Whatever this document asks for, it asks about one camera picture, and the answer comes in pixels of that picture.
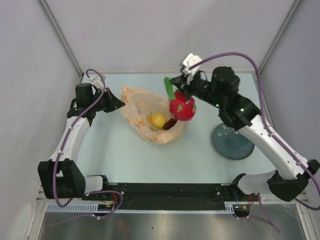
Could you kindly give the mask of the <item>banana print plastic bag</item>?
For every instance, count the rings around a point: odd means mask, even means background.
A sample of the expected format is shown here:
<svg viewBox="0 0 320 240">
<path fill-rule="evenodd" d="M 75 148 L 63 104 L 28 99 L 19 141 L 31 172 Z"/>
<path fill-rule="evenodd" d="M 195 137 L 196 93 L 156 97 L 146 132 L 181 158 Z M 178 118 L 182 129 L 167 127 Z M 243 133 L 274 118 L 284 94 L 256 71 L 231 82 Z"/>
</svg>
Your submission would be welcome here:
<svg viewBox="0 0 320 240">
<path fill-rule="evenodd" d="M 177 121 L 168 130 L 153 125 L 153 115 L 162 114 L 166 121 L 173 117 L 169 111 L 169 101 L 153 91 L 124 86 L 121 100 L 125 103 L 120 109 L 122 115 L 146 142 L 155 145 L 168 144 L 179 138 L 187 129 L 187 123 L 183 121 Z"/>
</svg>

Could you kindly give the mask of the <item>red fake dragon fruit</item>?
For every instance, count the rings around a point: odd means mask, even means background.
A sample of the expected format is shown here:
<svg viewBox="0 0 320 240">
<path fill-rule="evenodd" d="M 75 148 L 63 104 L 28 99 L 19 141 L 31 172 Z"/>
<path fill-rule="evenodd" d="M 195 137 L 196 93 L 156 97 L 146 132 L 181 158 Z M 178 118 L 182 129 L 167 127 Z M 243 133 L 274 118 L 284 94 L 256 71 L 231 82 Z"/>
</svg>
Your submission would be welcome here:
<svg viewBox="0 0 320 240">
<path fill-rule="evenodd" d="M 195 100 L 187 99 L 179 90 L 174 90 L 172 78 L 164 78 L 164 86 L 169 100 L 169 111 L 175 119 L 182 122 L 190 121 L 197 110 Z"/>
</svg>

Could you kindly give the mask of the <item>dark red fake grapes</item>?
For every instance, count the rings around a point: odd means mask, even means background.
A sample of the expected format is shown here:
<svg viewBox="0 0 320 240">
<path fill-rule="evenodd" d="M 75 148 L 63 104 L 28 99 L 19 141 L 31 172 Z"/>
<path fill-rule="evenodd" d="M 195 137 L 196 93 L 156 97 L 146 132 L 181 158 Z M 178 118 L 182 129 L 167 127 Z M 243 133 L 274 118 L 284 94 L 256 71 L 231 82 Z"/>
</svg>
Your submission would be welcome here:
<svg viewBox="0 0 320 240">
<path fill-rule="evenodd" d="M 164 125 L 163 125 L 163 129 L 164 130 L 169 130 L 171 129 L 173 126 L 175 126 L 177 123 L 177 120 L 175 118 L 170 118 Z"/>
</svg>

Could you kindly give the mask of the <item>yellow fake lemon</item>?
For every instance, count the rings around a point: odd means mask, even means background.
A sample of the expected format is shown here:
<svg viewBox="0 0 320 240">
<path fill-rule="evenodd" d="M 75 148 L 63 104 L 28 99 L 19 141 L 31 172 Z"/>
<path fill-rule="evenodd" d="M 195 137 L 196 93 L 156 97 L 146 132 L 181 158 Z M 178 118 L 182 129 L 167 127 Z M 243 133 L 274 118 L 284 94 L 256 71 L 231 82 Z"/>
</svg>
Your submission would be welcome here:
<svg viewBox="0 0 320 240">
<path fill-rule="evenodd" d="M 166 118 L 163 114 L 155 113 L 151 116 L 151 123 L 154 127 L 162 129 L 166 123 Z"/>
</svg>

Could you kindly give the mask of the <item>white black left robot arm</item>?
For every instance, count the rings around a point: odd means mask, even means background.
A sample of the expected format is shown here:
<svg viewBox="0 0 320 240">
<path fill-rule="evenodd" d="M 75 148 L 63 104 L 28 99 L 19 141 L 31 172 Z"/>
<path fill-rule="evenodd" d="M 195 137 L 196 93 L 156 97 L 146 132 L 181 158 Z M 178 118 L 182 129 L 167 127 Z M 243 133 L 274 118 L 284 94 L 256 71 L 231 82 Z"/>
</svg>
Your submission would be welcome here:
<svg viewBox="0 0 320 240">
<path fill-rule="evenodd" d="M 80 83 L 67 112 L 62 138 L 48 161 L 41 161 L 37 171 L 47 199 L 82 198 L 93 192 L 100 200 L 110 196 L 104 175 L 84 176 L 76 161 L 82 142 L 98 112 L 110 113 L 125 106 L 102 83 Z"/>
</svg>

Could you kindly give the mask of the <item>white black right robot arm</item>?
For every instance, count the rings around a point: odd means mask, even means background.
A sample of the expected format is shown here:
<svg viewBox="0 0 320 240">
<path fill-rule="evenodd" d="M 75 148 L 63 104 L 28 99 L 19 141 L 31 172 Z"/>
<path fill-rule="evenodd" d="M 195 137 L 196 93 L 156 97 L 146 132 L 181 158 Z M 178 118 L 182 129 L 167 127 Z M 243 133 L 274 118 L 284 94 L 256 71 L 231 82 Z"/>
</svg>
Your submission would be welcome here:
<svg viewBox="0 0 320 240">
<path fill-rule="evenodd" d="M 250 140 L 275 167 L 271 172 L 243 173 L 235 178 L 236 185 L 230 188 L 235 200 L 242 201 L 253 193 L 272 193 L 285 202 L 296 200 L 319 170 L 317 160 L 296 153 L 269 125 L 262 111 L 239 94 L 240 78 L 231 67 L 215 68 L 210 81 L 202 79 L 197 71 L 174 77 L 171 83 L 187 99 L 196 97 L 218 108 L 222 122 Z"/>
</svg>

